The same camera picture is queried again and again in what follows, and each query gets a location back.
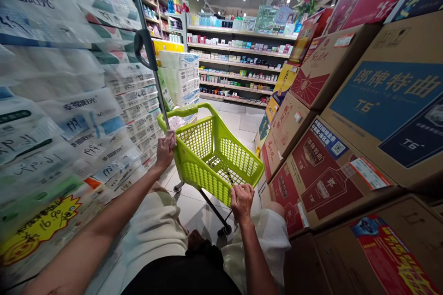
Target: person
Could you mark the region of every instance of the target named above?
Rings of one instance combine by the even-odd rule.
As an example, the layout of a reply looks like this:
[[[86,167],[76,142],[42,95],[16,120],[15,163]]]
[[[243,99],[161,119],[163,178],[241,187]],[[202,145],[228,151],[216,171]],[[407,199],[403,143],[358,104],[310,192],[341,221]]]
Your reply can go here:
[[[155,165],[69,241],[23,294],[84,294],[128,223],[122,241],[126,271],[120,291],[124,295],[277,294],[283,285],[284,252],[290,247],[283,207],[273,203],[254,221],[254,189],[234,185],[231,208],[240,232],[233,243],[222,249],[221,256],[211,249],[209,254],[189,254],[188,238],[178,219],[180,208],[168,192],[153,188],[171,164],[175,142],[174,132],[159,139]]]

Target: black wheel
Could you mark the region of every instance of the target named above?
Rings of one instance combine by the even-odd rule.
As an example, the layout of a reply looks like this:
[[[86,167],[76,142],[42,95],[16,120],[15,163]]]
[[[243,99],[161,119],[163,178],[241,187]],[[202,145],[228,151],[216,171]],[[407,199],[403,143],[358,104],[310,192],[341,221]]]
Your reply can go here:
[[[219,237],[221,237],[221,236],[229,235],[229,234],[231,234],[231,232],[232,232],[232,227],[228,225],[227,227],[223,227],[223,228],[219,229],[217,232],[217,235]]]

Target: metal pole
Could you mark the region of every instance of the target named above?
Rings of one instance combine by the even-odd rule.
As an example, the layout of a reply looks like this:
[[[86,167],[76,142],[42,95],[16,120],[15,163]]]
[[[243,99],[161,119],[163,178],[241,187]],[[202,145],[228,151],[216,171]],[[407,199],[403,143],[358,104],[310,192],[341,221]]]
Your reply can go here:
[[[162,110],[162,114],[166,123],[166,127],[170,129],[169,122],[168,122],[168,115],[166,112],[165,102],[163,100],[163,94],[162,94],[162,87],[160,86],[160,79],[158,77],[158,67],[157,67],[157,60],[156,60],[156,53],[152,44],[151,40],[151,33],[148,30],[148,25],[146,24],[146,20],[144,19],[143,14],[143,6],[142,6],[142,0],[134,0],[135,6],[138,10],[138,16],[140,17],[140,22],[142,23],[142,29],[137,31],[135,41],[134,41],[134,47],[136,49],[136,55],[137,59],[146,67],[151,69],[154,72],[154,78],[156,80],[156,88],[159,93],[158,100],[160,103],[160,109]],[[148,61],[140,56],[141,48],[144,44],[144,48],[146,50],[146,54],[148,56]]]

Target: barcode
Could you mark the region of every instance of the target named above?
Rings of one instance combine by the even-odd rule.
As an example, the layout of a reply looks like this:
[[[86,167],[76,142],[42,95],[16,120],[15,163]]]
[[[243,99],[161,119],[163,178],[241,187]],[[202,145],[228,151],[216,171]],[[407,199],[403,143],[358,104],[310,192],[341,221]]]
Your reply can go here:
[[[340,153],[342,153],[344,149],[346,149],[346,147],[342,143],[337,141],[337,143],[335,143],[335,145],[332,147],[332,152],[334,152],[335,155],[338,156]]]

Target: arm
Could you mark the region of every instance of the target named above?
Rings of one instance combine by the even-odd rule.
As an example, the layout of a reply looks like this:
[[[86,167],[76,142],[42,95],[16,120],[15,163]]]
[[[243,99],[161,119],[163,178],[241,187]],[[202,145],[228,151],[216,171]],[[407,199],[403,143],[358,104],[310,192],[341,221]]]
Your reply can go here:
[[[276,295],[277,286],[264,258],[254,223],[251,219],[251,205],[254,188],[249,184],[231,188],[231,208],[239,222],[243,247],[245,249],[246,285],[248,294]]]
[[[175,134],[159,139],[156,164],[75,235],[23,294],[84,294],[112,242],[171,164],[174,144]]]

